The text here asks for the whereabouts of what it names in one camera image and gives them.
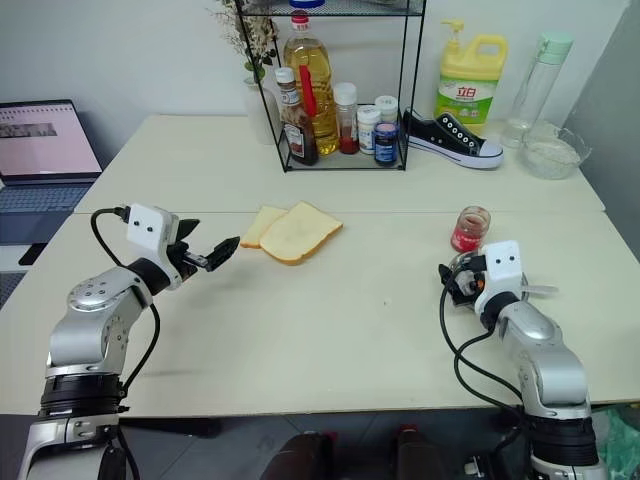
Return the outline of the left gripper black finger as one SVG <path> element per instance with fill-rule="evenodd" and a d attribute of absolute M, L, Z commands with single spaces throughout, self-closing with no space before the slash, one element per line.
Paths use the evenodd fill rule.
<path fill-rule="evenodd" d="M 206 271 L 213 272 L 228 261 L 240 243 L 240 237 L 231 237 L 223 240 L 214 247 L 214 250 L 206 256 Z"/>
<path fill-rule="evenodd" d="M 172 243 L 181 243 L 195 230 L 199 223 L 199 219 L 178 219 L 172 227 Z"/>

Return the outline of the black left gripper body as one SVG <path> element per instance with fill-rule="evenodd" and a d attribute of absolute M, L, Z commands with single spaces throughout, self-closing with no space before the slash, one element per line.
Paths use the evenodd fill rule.
<path fill-rule="evenodd" d="M 189 245 L 183 241 L 169 245 L 167 255 L 183 282 L 193 276 L 198 269 L 208 268 L 208 260 L 202 255 L 191 253 Z"/>

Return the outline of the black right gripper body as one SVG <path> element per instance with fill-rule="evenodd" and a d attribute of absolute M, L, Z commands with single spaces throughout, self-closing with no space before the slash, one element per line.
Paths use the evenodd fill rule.
<path fill-rule="evenodd" d="M 476 295 L 477 299 L 483 292 L 485 286 L 485 256 L 458 255 L 452 260 L 451 269 L 456 273 L 456 289 L 453 292 L 461 292 L 464 295 Z"/>

